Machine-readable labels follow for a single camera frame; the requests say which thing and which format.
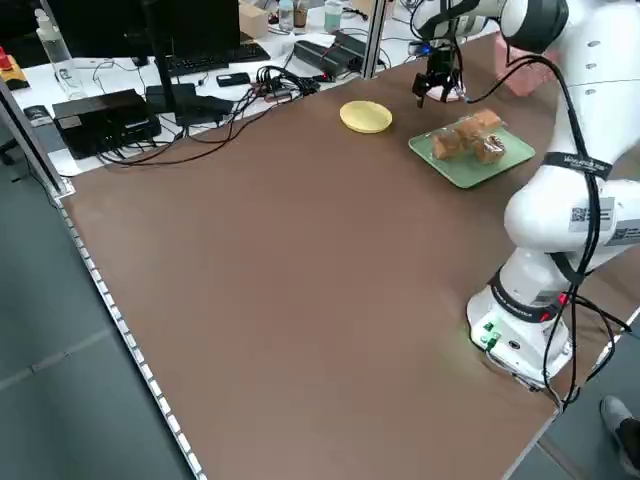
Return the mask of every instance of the brown table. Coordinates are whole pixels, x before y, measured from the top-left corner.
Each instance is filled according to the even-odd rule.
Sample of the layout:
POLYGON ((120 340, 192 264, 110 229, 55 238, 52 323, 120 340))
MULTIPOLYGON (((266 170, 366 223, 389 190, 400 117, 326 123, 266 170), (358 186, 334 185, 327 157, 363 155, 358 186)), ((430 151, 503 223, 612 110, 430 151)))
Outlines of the brown table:
MULTIPOLYGON (((470 94, 493 81, 492 42, 465 46, 470 94)), ((278 108, 198 162, 74 182, 65 206, 210 479, 496 479, 552 414, 485 364, 464 314, 513 250, 504 208, 540 155, 451 185, 407 141, 473 110, 416 108, 423 68, 278 108), (387 105, 392 127, 347 130, 338 110, 354 99, 387 105)), ((544 152, 553 97, 486 106, 544 152)), ((638 260, 585 293, 630 314, 638 260)), ((605 337, 579 323, 584 372, 605 337)))

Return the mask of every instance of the smartphone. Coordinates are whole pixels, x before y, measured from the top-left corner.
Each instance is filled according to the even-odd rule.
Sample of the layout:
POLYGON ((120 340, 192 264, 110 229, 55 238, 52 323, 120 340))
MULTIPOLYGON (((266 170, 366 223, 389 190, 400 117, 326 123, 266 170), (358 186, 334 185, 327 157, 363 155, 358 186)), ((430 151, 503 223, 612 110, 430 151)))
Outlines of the smartphone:
POLYGON ((235 87, 236 85, 246 85, 251 83, 251 78, 246 72, 242 73, 230 73, 228 75, 218 75, 216 82, 220 87, 235 87))
POLYGON ((31 122, 36 137, 38 137, 38 140, 40 140, 40 143, 48 153, 67 148, 58 129, 53 124, 53 119, 49 115, 47 107, 34 105, 33 107, 25 108, 23 112, 31 122))

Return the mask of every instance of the white desk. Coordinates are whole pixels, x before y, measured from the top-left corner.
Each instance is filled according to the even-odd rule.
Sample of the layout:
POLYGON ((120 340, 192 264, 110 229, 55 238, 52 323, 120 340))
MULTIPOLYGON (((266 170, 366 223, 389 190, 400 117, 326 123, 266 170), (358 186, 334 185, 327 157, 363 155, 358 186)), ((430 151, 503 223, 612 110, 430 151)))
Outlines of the white desk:
MULTIPOLYGON (((403 21, 408 21, 409 13, 401 5, 397 4, 396 10, 394 12, 394 17, 403 21)), ((488 27, 489 28, 487 28, 486 31, 481 35, 491 33, 495 30, 493 24, 490 24, 488 27)), ((343 18, 342 28, 344 30, 344 33, 353 35, 356 38, 365 41, 365 32, 368 31, 369 22, 363 21, 359 16, 348 19, 343 18)), ((387 20, 387 22, 385 23, 382 39, 382 49, 388 55, 392 66, 399 65, 407 61, 407 59, 409 58, 409 54, 407 52, 408 42, 413 39, 413 36, 407 24, 393 19, 387 20)), ((269 55, 271 55, 270 61, 233 64, 230 65, 228 69, 212 71, 210 72, 206 83, 202 87, 197 87, 196 92, 199 95, 213 95, 215 97, 228 100, 240 100, 240 98, 247 91, 246 85, 220 88, 217 85, 215 77, 217 75, 222 75, 225 73, 247 72, 251 77, 255 78, 255 74, 260 67, 263 67, 265 65, 282 66, 286 62, 289 55, 291 55, 293 45, 298 40, 309 40, 311 42, 323 44, 326 46, 330 46, 333 43, 334 36, 329 35, 324 31, 324 8, 313 8, 309 10, 307 20, 307 33, 305 35, 277 35, 274 33, 270 33, 267 37, 258 40, 258 43, 269 53, 269 55)), ((384 53, 381 53, 381 58, 385 62, 387 61, 387 57, 384 53)), ((149 65, 140 69, 140 76, 138 75, 138 71, 135 70, 135 66, 133 65, 131 59, 118 58, 115 59, 115 61, 125 69, 133 71, 125 71, 115 65, 113 66, 113 68, 101 68, 97 72, 95 71, 95 69, 80 70, 80 75, 82 77, 84 89, 87 95, 97 96, 103 94, 103 91, 101 90, 98 83, 93 81, 94 72, 95 76, 102 83, 102 86, 107 93, 133 88, 139 94, 144 95, 144 87, 140 80, 140 76, 144 80, 144 84, 146 86, 160 85, 160 77, 154 65, 153 59, 150 59, 149 65)), ((295 57, 291 59, 287 68, 293 73, 300 76, 312 76, 321 73, 319 70, 298 60, 295 57)), ((58 86, 58 83, 55 80, 53 68, 51 67, 51 65, 47 64, 27 68, 24 70, 24 73, 27 76, 31 88, 14 92, 14 97, 20 108, 24 109, 33 105, 44 105, 47 107, 49 112, 53 114, 53 104, 67 101, 66 95, 58 86)), ((203 79, 205 75, 205 73, 197 73, 193 75, 182 76, 180 77, 180 82, 194 83, 197 86, 198 80, 203 79)), ((324 83, 322 84, 322 89, 340 85, 353 78, 356 78, 355 74, 336 83, 324 83)), ((246 116, 264 111, 270 106, 271 104, 268 104, 264 100, 260 99, 247 109, 246 116)), ((173 139, 173 135, 169 132, 169 130, 173 130, 175 132, 178 130, 178 127, 176 127, 176 125, 167 121, 166 119, 163 119, 163 116, 171 119, 173 118, 170 114, 160 116, 161 123, 164 125, 164 128, 162 129, 161 134, 155 137, 155 140, 170 141, 173 139)), ((199 131, 204 131, 207 128, 215 127, 215 124, 210 124, 207 125, 206 128, 199 131)), ((140 152, 134 149, 125 149, 123 153, 133 156, 140 152)), ((66 149, 53 152, 49 155, 58 172, 61 175, 65 176, 74 176, 79 173, 101 167, 103 165, 102 162, 96 157, 74 160, 71 157, 69 151, 66 149)))

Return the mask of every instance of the yellow plate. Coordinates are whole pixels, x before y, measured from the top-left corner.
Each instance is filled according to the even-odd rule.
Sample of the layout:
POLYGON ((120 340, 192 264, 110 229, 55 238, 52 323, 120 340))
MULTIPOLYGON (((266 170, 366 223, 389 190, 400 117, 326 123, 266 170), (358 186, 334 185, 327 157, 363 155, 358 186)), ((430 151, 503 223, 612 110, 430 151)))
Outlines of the yellow plate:
POLYGON ((378 103, 356 101, 342 106, 340 118, 347 127, 358 133, 379 133, 391 125, 393 115, 378 103))

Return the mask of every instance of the green plate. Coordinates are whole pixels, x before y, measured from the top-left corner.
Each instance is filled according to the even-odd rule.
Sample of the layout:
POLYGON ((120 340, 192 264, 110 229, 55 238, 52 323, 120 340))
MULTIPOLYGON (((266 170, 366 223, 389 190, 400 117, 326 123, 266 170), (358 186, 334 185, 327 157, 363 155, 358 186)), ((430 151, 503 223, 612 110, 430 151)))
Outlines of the green plate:
POLYGON ((432 135, 437 132, 438 130, 412 138, 409 140, 409 147, 449 179, 451 183, 460 188, 473 187, 529 160, 536 154, 536 151, 530 145, 504 128, 499 128, 493 133, 502 140, 507 153, 498 162, 491 165, 483 165, 471 151, 461 153, 449 160, 438 160, 433 155, 431 143, 432 135))

